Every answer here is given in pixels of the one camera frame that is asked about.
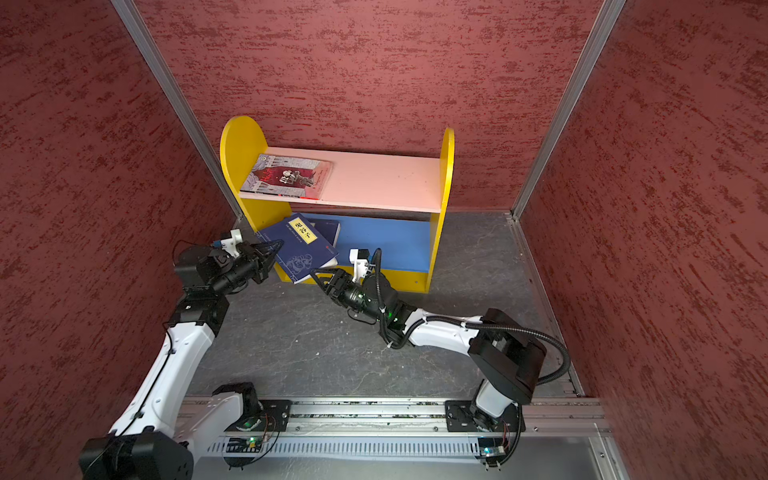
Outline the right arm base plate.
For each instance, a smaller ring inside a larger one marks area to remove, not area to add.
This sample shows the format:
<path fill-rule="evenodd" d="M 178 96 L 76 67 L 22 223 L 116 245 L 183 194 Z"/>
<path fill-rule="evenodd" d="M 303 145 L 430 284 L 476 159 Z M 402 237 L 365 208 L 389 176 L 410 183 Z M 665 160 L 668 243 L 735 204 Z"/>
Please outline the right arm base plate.
<path fill-rule="evenodd" d="M 519 422 L 517 407 L 514 403 L 510 404 L 498 418 L 484 413 L 470 400 L 446 400 L 444 407 L 447 430 L 451 433 L 526 431 L 525 420 Z"/>

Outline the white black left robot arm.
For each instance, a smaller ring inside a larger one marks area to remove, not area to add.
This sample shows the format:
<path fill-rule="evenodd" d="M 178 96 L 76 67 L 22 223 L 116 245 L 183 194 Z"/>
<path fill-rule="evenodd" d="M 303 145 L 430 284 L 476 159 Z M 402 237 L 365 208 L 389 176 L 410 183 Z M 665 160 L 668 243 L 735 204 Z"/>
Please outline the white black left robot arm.
<path fill-rule="evenodd" d="M 136 395 L 109 432 L 86 442 L 85 479 L 189 479 L 210 445 L 230 427 L 260 429 L 267 420 L 250 382 L 218 387 L 183 426 L 178 414 L 198 366 L 220 333 L 229 296 L 269 276 L 283 243 L 248 243 L 238 231 L 191 245 L 174 260 L 182 296 L 164 326 L 161 350 Z"/>

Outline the blue Chinese book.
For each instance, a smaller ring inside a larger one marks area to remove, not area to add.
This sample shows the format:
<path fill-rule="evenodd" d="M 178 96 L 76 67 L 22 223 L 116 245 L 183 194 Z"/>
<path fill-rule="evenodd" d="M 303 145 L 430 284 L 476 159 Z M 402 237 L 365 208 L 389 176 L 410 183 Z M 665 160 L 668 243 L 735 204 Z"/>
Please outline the blue Chinese book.
<path fill-rule="evenodd" d="M 324 238 L 328 243 L 336 247 L 340 236 L 341 224 L 337 220 L 328 220 L 308 217 L 309 224 Z"/>
<path fill-rule="evenodd" d="M 338 265 L 338 251 L 310 224 L 307 217 L 296 213 L 256 232 L 261 242 L 283 240 L 277 264 L 293 284 L 310 279 L 312 269 Z"/>

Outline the pink Hamlet picture book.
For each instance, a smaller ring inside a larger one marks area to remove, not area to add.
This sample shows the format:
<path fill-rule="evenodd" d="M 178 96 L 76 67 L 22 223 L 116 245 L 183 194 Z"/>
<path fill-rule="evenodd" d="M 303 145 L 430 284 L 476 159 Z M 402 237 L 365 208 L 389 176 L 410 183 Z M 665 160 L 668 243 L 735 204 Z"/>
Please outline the pink Hamlet picture book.
<path fill-rule="evenodd" d="M 302 157 L 260 154 L 242 193 L 319 200 L 334 163 Z"/>

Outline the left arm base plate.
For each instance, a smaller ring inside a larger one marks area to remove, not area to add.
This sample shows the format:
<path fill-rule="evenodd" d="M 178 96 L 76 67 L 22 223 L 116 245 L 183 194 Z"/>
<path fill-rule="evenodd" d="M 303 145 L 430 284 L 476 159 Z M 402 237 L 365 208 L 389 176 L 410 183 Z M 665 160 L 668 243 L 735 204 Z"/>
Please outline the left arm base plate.
<path fill-rule="evenodd" d="M 262 399 L 257 402 L 258 412 L 247 412 L 236 423 L 241 432 L 285 432 L 293 402 L 287 399 Z"/>

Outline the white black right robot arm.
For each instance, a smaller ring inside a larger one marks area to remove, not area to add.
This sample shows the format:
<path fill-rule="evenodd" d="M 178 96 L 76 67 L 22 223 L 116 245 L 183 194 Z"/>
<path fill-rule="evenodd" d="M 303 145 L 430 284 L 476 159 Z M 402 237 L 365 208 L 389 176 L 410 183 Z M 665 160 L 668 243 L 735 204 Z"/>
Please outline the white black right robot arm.
<path fill-rule="evenodd" d="M 320 268 L 311 278 L 350 317 L 368 319 L 388 348 L 434 347 L 469 357 L 483 380 L 465 408 L 467 421 L 479 431 L 521 419 L 537 386 L 549 383 L 570 366 L 564 345 L 543 332 L 524 328 L 503 311 L 451 317 L 405 303 L 378 272 L 356 280 L 340 268 Z"/>

